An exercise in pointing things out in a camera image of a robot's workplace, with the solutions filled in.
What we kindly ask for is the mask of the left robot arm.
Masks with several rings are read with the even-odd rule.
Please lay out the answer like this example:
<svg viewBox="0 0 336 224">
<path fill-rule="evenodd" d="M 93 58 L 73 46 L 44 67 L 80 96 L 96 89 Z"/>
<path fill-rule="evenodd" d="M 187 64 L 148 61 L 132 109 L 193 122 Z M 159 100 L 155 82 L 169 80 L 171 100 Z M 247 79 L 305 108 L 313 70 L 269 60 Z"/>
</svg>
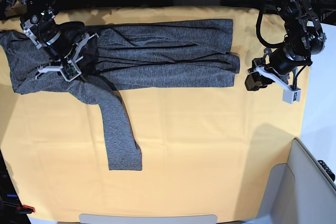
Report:
<svg viewBox="0 0 336 224">
<path fill-rule="evenodd" d="M 266 1 L 262 0 L 256 22 L 257 38 L 266 48 L 263 57 L 252 61 L 245 87 L 257 91 L 276 82 L 293 91 L 298 75 L 312 65 L 311 56 L 323 50 L 326 36 L 310 0 L 274 0 L 277 13 L 285 22 L 286 35 L 283 42 L 266 42 L 261 35 Z"/>
</svg>

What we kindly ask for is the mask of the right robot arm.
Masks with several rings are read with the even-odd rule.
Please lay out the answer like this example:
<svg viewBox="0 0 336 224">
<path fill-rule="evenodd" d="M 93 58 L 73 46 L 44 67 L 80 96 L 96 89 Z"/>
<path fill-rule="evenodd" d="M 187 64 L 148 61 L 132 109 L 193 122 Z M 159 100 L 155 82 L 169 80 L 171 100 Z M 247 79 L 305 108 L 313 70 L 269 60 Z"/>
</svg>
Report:
<svg viewBox="0 0 336 224">
<path fill-rule="evenodd" d="M 26 0 L 26 4 L 27 12 L 20 18 L 20 26 L 36 48 L 42 48 L 49 57 L 48 63 L 37 67 L 35 78 L 57 72 L 71 82 L 81 76 L 78 63 L 84 58 L 89 40 L 97 34 L 87 32 L 82 22 L 56 24 L 56 0 Z"/>
</svg>

